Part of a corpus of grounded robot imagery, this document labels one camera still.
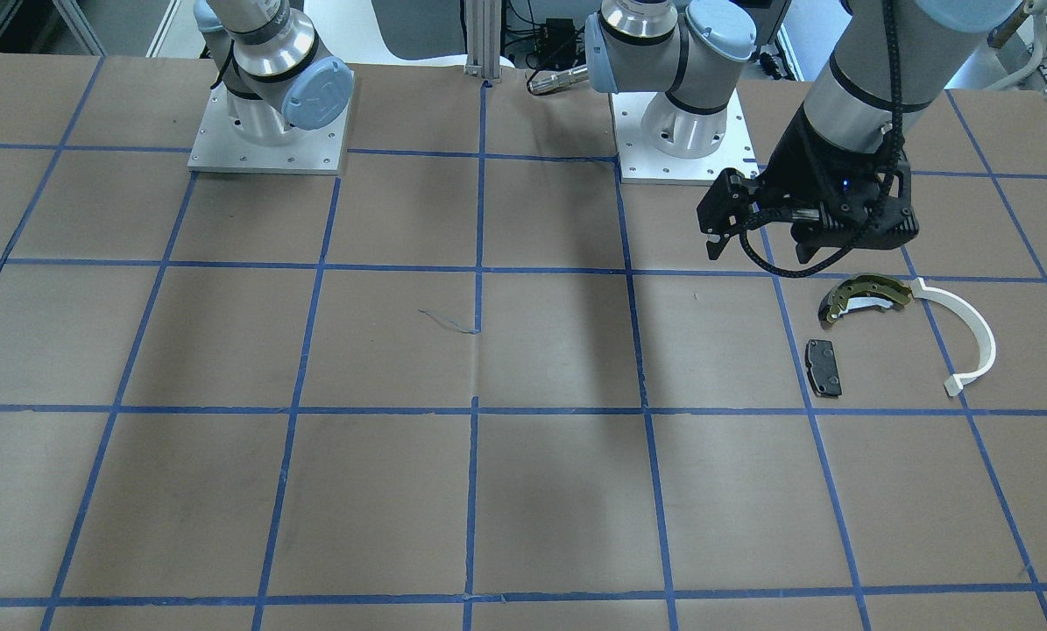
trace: blue tape line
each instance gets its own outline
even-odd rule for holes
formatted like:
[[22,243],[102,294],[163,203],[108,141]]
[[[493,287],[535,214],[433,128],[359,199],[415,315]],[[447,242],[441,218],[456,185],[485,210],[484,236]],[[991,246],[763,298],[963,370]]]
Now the blue tape line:
[[732,599],[829,599],[854,595],[852,587],[790,587],[786,590],[681,590],[681,601],[720,601]]
[[468,498],[465,504],[465,611],[462,629],[472,629],[472,584],[475,582],[475,467],[480,443],[480,398],[472,398],[470,430],[468,430]]
[[1045,287],[1047,287],[1047,272],[1044,269],[1044,265],[1041,264],[1041,260],[1037,256],[1037,250],[1033,249],[1033,244],[1028,240],[1028,235],[1025,234],[1023,226],[1021,226],[1021,221],[1018,219],[1015,208],[1010,204],[1010,199],[1008,199],[1007,194],[1002,189],[1002,183],[997,179],[995,170],[990,167],[989,160],[986,159],[986,155],[983,154],[983,149],[979,145],[979,140],[975,139],[975,133],[971,131],[971,127],[967,125],[967,119],[964,118],[963,112],[959,110],[959,104],[956,104],[955,96],[952,96],[951,91],[944,91],[948,95],[948,100],[952,103],[952,109],[955,110],[956,116],[959,118],[959,122],[963,125],[963,131],[967,133],[967,139],[971,139],[971,144],[975,148],[976,154],[979,155],[979,160],[982,160],[983,167],[986,168],[986,173],[990,176],[990,182],[995,183],[995,188],[999,191],[999,198],[1002,200],[1002,204],[1007,208],[1008,215],[1010,215],[1010,220],[1015,224],[1015,228],[1018,229],[1018,234],[1021,235],[1021,240],[1025,244],[1025,250],[1028,251],[1028,255],[1033,260],[1033,265],[1037,267],[1037,271],[1040,272],[1041,278],[1045,281]]
[[[772,244],[768,243],[768,232],[760,228],[760,239],[764,243],[764,253],[768,256],[768,263],[776,264],[773,258]],[[854,600],[859,604],[859,615],[862,617],[863,631],[871,631],[870,613],[867,610],[867,599],[862,591],[862,579],[859,574],[859,564],[854,559],[854,547],[851,545],[851,533],[846,526],[846,518],[843,515],[843,503],[839,499],[839,488],[834,486],[834,475],[830,471],[830,461],[827,458],[827,448],[823,443],[823,431],[819,428],[819,420],[816,418],[816,408],[811,404],[811,391],[808,389],[807,377],[803,376],[803,362],[800,362],[799,347],[796,346],[796,333],[792,329],[792,318],[787,314],[787,302],[784,299],[784,290],[781,287],[780,277],[772,278],[773,288],[776,291],[776,302],[780,305],[780,318],[783,319],[784,332],[787,335],[787,346],[792,351],[792,366],[796,368],[796,381],[799,383],[800,398],[807,408],[808,424],[811,427],[811,438],[815,440],[816,452],[819,454],[819,464],[823,467],[823,477],[827,482],[827,493],[830,495],[831,508],[834,509],[834,520],[839,523],[839,536],[843,540],[843,551],[846,554],[846,566],[851,576],[851,587],[854,588]]]
[[602,161],[612,164],[616,156],[528,156],[520,154],[487,154],[488,159],[514,159],[522,161]]
[[996,173],[995,176],[1000,180],[1047,180],[1044,173]]
[[478,153],[471,152],[422,152],[418,149],[349,149],[348,153],[374,156],[460,157],[461,159],[481,157]]
[[[1047,591],[1047,583],[1041,584]],[[948,585],[864,586],[868,596],[918,594],[1001,594],[1029,592],[1031,583],[959,583]],[[676,590],[675,600],[776,600],[823,599],[854,595],[852,587],[784,587],[762,590]],[[462,603],[551,603],[666,601],[667,591],[508,591],[503,594],[298,594],[268,595],[267,607],[290,606],[416,606],[417,604]],[[6,598],[0,608],[19,607],[253,607],[255,595],[65,595],[60,599]]]
[[55,149],[60,149],[59,144],[18,144],[18,143],[0,143],[0,149],[22,149],[23,151],[44,151],[44,152],[54,152]]
[[1002,594],[1011,591],[1032,591],[1031,583],[967,583],[958,585],[884,585],[863,587],[869,596],[912,594]]
[[186,154],[192,148],[127,148],[120,144],[68,144],[69,152],[128,152],[141,154]]
[[[0,403],[0,412],[109,412],[110,405]],[[1047,410],[1024,408],[951,407],[815,407],[820,416],[1035,416]],[[639,415],[642,407],[481,407],[482,414],[496,415]],[[651,407],[652,415],[804,415],[805,407]],[[240,407],[239,405],[120,405],[121,414],[287,414],[290,407]],[[298,414],[312,415],[467,415],[469,407],[322,407],[303,405]]]
[[62,154],[62,148],[67,144],[67,139],[71,136],[72,129],[75,128],[75,123],[79,121],[79,116],[83,113],[83,106],[87,104],[87,97],[91,95],[91,89],[94,88],[95,80],[98,80],[99,69],[103,69],[103,57],[99,57],[98,63],[94,64],[94,70],[91,72],[90,80],[87,81],[87,87],[83,88],[83,95],[79,97],[79,104],[75,105],[75,111],[71,114],[71,120],[67,121],[67,128],[64,128],[63,135],[60,137],[59,148],[55,149],[55,153],[51,155],[51,160],[47,163],[47,168],[44,170],[44,175],[41,177],[40,184],[36,185],[36,191],[29,200],[29,205],[25,208],[25,211],[21,216],[21,220],[18,222],[18,226],[14,228],[14,234],[9,235],[9,241],[5,244],[5,249],[2,251],[0,256],[0,278],[2,276],[2,270],[5,269],[5,262],[9,258],[12,252],[14,252],[14,247],[21,240],[21,234],[24,232],[26,224],[29,223],[31,213],[36,209],[36,204],[40,202],[40,197],[44,193],[44,187],[46,187],[47,182],[51,178],[51,172],[55,171],[55,163],[60,159],[60,154]]
[[484,272],[490,274],[600,274],[608,276],[624,275],[624,269],[604,267],[484,267]]
[[379,265],[357,263],[326,263],[325,269],[339,269],[347,272],[466,272],[477,271],[465,265]]
[[[916,266],[912,263],[912,255],[904,246],[900,247],[900,252],[905,255],[905,265],[908,265],[909,272],[916,275]],[[920,300],[920,307],[925,309],[925,316],[928,318],[929,326],[932,328],[932,335],[936,338],[936,345],[940,348],[940,355],[943,356],[944,366],[948,366],[948,373],[955,373],[955,363],[952,362],[952,355],[948,352],[946,344],[943,343],[943,335],[940,333],[939,324],[936,323],[936,317],[932,313],[932,306],[928,303],[928,300]],[[1010,511],[1010,504],[1005,498],[1005,494],[1002,492],[1002,484],[999,483],[999,476],[995,472],[995,465],[990,463],[989,452],[986,450],[986,445],[983,443],[983,435],[979,431],[979,425],[975,422],[975,415],[971,412],[971,407],[967,403],[967,396],[964,392],[959,392],[959,403],[963,405],[964,416],[967,419],[967,426],[971,429],[973,438],[975,438],[975,446],[979,448],[979,454],[983,459],[983,467],[986,468],[986,474],[990,478],[990,484],[995,488],[995,495],[999,499],[999,506],[1002,509],[1002,514],[1007,520],[1007,525],[1010,526],[1010,535],[1015,544],[1018,547],[1018,554],[1021,556],[1023,561],[1025,571],[1027,571],[1028,580],[1032,585],[1033,590],[1037,592],[1037,600],[1041,605],[1041,611],[1044,614],[1044,619],[1047,623],[1047,599],[1044,598],[1044,592],[1041,590],[1041,584],[1039,578],[1037,578],[1037,570],[1033,569],[1033,563],[1028,556],[1028,550],[1025,548],[1025,542],[1021,538],[1021,532],[1018,531],[1018,523],[1012,518],[1012,512]]]
[[659,534],[660,562],[663,564],[663,591],[667,596],[668,627],[680,631],[680,610],[674,600],[674,576],[671,572],[671,546],[668,543],[667,516],[663,510],[663,483],[660,480],[659,451],[655,445],[655,423],[651,404],[647,399],[647,377],[644,373],[644,353],[640,337],[640,316],[637,311],[636,277],[631,272],[631,245],[628,223],[624,211],[624,197],[620,193],[620,164],[612,163],[612,184],[616,188],[616,215],[620,221],[620,248],[624,256],[624,280],[628,291],[628,316],[631,319],[631,346],[637,356],[637,382],[640,386],[640,408],[644,415],[644,436],[647,440],[647,465],[652,474],[652,499],[655,502],[655,528]]
[[[103,65],[103,60],[99,59],[99,64],[95,67],[95,75],[98,74],[98,69]],[[165,251],[161,255],[161,264],[158,267],[158,275],[156,275],[153,280],[153,288],[150,290],[150,295],[146,300],[146,309],[142,311],[142,318],[137,324],[137,332],[134,335],[134,343],[131,345],[130,355],[127,356],[127,364],[122,367],[121,379],[118,380],[118,391],[114,395],[114,403],[110,407],[110,415],[107,416],[106,426],[103,428],[103,435],[99,438],[98,449],[94,452],[94,463],[91,464],[90,474],[87,476],[87,487],[83,489],[83,499],[79,503],[79,512],[75,515],[75,521],[71,526],[71,535],[67,537],[67,547],[64,548],[63,560],[60,562],[60,569],[55,576],[55,583],[51,585],[51,599],[59,599],[63,593],[63,584],[67,580],[67,571],[71,569],[71,560],[75,554],[75,547],[79,545],[79,536],[83,534],[83,523],[87,520],[87,511],[90,509],[91,498],[94,497],[94,487],[98,482],[99,471],[103,470],[103,460],[106,457],[107,447],[110,446],[110,436],[114,433],[115,421],[118,419],[119,408],[121,407],[121,399],[127,393],[127,387],[130,385],[131,375],[134,371],[134,363],[137,359],[137,353],[142,346],[142,340],[146,339],[146,331],[148,324],[150,324],[150,316],[153,313],[153,306],[158,299],[159,293],[161,293],[161,284],[163,277],[165,277],[166,261],[170,260],[170,255],[174,250],[176,245],[176,235],[180,232],[181,224],[184,221],[184,215],[187,212],[187,204],[192,200],[192,191],[196,188],[197,175],[194,173],[187,181],[187,188],[184,191],[184,197],[180,204],[180,210],[176,212],[176,220],[174,222],[174,228],[170,233],[170,242],[165,245]],[[49,631],[51,628],[51,616],[55,614],[54,604],[50,604],[44,610],[44,618],[41,624],[41,631]]]
[[[80,265],[80,267],[156,267],[158,261],[120,258],[35,258],[35,256],[10,256],[6,265]],[[311,263],[285,263],[263,261],[170,261],[170,267],[231,267],[246,269],[314,269]],[[467,267],[466,265],[386,265],[372,263],[326,263],[325,269],[352,272],[486,272],[486,274],[595,274],[619,276],[624,269],[609,267]],[[636,276],[686,276],[686,277],[739,277],[771,278],[767,272],[744,271],[743,269],[632,269]],[[849,274],[819,272],[815,278],[845,279]],[[911,280],[910,274],[893,274],[895,278]],[[946,276],[926,275],[929,280],[956,284],[1047,284],[1047,278],[1024,276]]]
[[340,179],[332,183],[332,196],[328,207],[328,219],[325,223],[325,235],[316,258],[314,288],[309,299],[309,315],[306,318],[306,331],[302,339],[302,356],[298,360],[298,376],[293,383],[293,398],[290,403],[290,418],[286,427],[286,448],[282,454],[282,474],[277,476],[277,491],[274,494],[274,509],[270,518],[270,534],[266,537],[266,555],[263,556],[262,574],[259,579],[259,600],[254,605],[254,617],[251,619],[251,630],[260,631],[262,616],[266,610],[266,594],[270,590],[270,573],[274,567],[274,551],[277,548],[277,533],[282,527],[282,508],[286,503],[286,487],[290,479],[290,464],[293,459],[293,442],[298,427],[298,414],[302,410],[302,391],[306,385],[306,375],[309,369],[309,352],[312,347],[312,337],[316,323],[316,311],[319,307],[319,292],[325,280],[325,262],[332,242],[332,226],[336,223],[336,208],[340,200]]

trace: black cable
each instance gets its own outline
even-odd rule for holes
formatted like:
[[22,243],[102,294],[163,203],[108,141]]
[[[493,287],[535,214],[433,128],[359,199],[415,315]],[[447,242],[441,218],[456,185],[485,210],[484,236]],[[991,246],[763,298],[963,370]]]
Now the black cable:
[[227,57],[226,59],[223,59],[223,66],[219,68],[219,74],[216,75],[216,83],[211,84],[211,88],[207,89],[219,88],[219,85],[223,83],[223,75],[227,74],[227,68],[230,67],[231,62],[233,61],[235,61],[235,40],[231,40],[231,45],[229,48],[227,48]]
[[465,44],[465,53],[468,53],[468,25],[465,24],[465,0],[460,0],[460,39]]
[[543,59],[539,60],[538,64],[535,64],[534,72],[531,73],[531,76],[527,77],[527,91],[530,92],[532,96],[543,96],[543,94],[535,94],[535,92],[531,92],[531,83],[534,81],[534,77],[539,76],[539,72],[542,71],[542,67],[547,65],[547,62],[554,59],[554,57],[558,55],[559,52],[562,52],[563,48],[566,48],[571,44],[576,46],[576,44],[578,44],[578,37],[581,36],[584,30],[586,30],[586,25],[582,24],[582,28],[579,28],[574,32],[574,37],[567,37],[566,41],[562,42],[561,46],[555,48],[554,51],[548,52],[547,57],[543,57]]
[[[854,235],[851,236],[849,243],[839,249],[834,254],[827,256],[826,260],[821,261],[808,267],[806,269],[784,269],[783,267],[776,267],[765,261],[760,258],[759,254],[756,254],[755,249],[749,243],[749,236],[747,232],[751,229],[756,229],[756,224],[759,223],[760,217],[755,215],[748,221],[744,225],[744,229],[738,235],[740,239],[740,248],[743,249],[744,255],[749,256],[752,263],[758,265],[760,269],[764,269],[765,272],[771,274],[776,274],[778,276],[783,276],[786,278],[804,278],[812,274],[819,274],[824,269],[831,267],[836,263],[843,260],[843,256],[849,254],[859,245],[859,241],[865,235],[865,233],[870,229],[870,224],[874,220],[876,212],[885,204],[885,200],[889,197],[889,191],[893,188],[893,179],[896,175],[896,164],[900,160],[900,144],[905,142],[904,135],[904,100],[903,95],[900,95],[900,48],[898,40],[896,40],[896,18],[893,15],[893,0],[883,0],[883,18],[885,24],[885,48],[889,53],[889,89],[890,89],[890,103],[893,104],[893,112],[891,116],[892,128],[890,131],[885,133],[885,140],[889,141],[889,155],[887,156],[887,164],[885,164],[885,177],[883,182],[881,182],[881,190],[877,191],[876,200],[874,204],[870,207],[867,212],[867,220],[864,221],[862,226],[856,229]],[[804,141],[803,147],[806,149],[808,143]]]
[[525,18],[524,16],[520,16],[520,15],[519,15],[519,12],[518,12],[518,10],[516,10],[516,8],[515,8],[515,5],[511,3],[511,0],[508,0],[508,8],[510,8],[510,10],[511,10],[511,12],[512,12],[513,14],[515,14],[515,17],[516,17],[516,18],[518,18],[518,20],[520,21],[520,23],[524,23],[524,24],[531,24],[531,25],[533,25],[534,27],[538,27],[538,24],[535,24],[535,23],[534,23],[534,12],[532,12],[532,13],[531,13],[531,19],[527,19],[527,18]]

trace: white plastic part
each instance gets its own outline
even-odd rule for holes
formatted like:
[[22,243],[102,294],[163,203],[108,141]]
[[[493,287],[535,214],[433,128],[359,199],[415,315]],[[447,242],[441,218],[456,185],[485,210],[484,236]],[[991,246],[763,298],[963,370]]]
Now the white plastic part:
[[955,373],[943,382],[943,388],[948,390],[948,396],[956,397],[960,391],[963,391],[964,385],[986,375],[986,371],[995,364],[995,359],[999,354],[995,333],[990,331],[982,313],[976,311],[966,299],[961,299],[952,292],[929,288],[923,278],[913,278],[912,296],[946,307],[948,310],[959,316],[959,319],[963,320],[967,326],[971,326],[971,332],[975,334],[975,340],[979,343],[979,368],[975,368],[971,373]]

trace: robotic arm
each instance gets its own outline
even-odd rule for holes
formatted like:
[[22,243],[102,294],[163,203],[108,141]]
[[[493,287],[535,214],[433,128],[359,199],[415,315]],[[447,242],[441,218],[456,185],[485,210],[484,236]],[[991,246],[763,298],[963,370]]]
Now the robotic arm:
[[320,129],[347,108],[351,69],[288,0],[197,0],[195,13],[248,140],[283,143],[292,129]]
[[[903,131],[1017,4],[843,0],[851,23],[767,168],[752,180],[725,170],[699,203],[699,227],[711,260],[737,235],[744,252],[765,271],[801,277],[827,268],[851,249],[893,249],[916,236]],[[819,248],[840,249],[801,271],[773,267],[753,251],[747,231],[775,221],[792,224],[801,264]]]

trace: metal mounting plate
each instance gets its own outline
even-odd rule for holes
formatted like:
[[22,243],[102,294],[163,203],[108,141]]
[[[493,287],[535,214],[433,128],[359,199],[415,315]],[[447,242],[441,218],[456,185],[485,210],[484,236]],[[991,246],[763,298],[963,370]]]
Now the metal mounting plate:
[[655,149],[644,137],[640,120],[652,103],[655,92],[612,94],[612,127],[616,148],[620,153],[620,179],[646,184],[707,185],[714,182],[723,168],[734,167],[748,177],[756,177],[756,155],[740,99],[734,91],[730,97],[727,133],[718,151],[704,159],[676,159]]
[[207,96],[200,131],[187,156],[187,168],[209,173],[284,173],[298,176],[338,176],[343,161],[349,105],[327,127],[305,132],[288,144],[267,148],[254,144],[233,129],[228,113],[227,89],[223,85]]

